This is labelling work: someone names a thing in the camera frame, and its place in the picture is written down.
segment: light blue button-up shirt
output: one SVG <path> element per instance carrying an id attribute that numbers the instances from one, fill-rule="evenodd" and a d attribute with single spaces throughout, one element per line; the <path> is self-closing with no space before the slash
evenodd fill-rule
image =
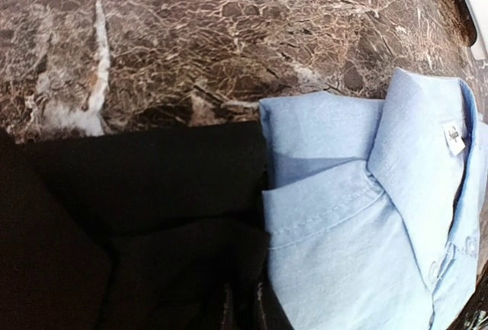
<path id="1" fill-rule="evenodd" d="M 397 69 L 385 101 L 318 92 L 261 113 L 269 274 L 292 326 L 445 330 L 474 292 L 486 189 L 469 87 Z"/>

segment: folded shirt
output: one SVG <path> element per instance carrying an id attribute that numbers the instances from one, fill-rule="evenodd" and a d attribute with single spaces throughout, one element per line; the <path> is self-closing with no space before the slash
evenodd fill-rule
<path id="1" fill-rule="evenodd" d="M 488 126 L 458 78 L 261 101 L 269 274 L 296 330 L 446 329 L 474 292 Z"/>

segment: blue fabric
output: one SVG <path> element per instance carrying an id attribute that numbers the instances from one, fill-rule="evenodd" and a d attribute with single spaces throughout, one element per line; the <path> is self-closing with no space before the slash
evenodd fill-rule
<path id="1" fill-rule="evenodd" d="M 261 116 L 269 274 L 292 326 L 445 330 L 474 292 L 486 189 L 469 87 L 397 69 L 385 101 L 318 92 Z"/>

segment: blue shirt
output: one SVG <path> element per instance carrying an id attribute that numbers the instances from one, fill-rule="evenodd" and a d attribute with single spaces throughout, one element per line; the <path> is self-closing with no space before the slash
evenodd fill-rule
<path id="1" fill-rule="evenodd" d="M 269 274 L 292 326 L 445 330 L 474 292 L 486 189 L 469 87 L 397 69 L 385 101 L 318 92 L 261 114 Z"/>

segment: black fabric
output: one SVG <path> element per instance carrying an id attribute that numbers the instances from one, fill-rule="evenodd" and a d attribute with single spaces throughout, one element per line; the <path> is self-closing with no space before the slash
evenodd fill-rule
<path id="1" fill-rule="evenodd" d="M 0 328 L 93 328 L 110 270 L 0 131 Z"/>
<path id="2" fill-rule="evenodd" d="M 111 256 L 98 329 L 291 328 L 264 275 L 258 123 L 21 149 Z"/>

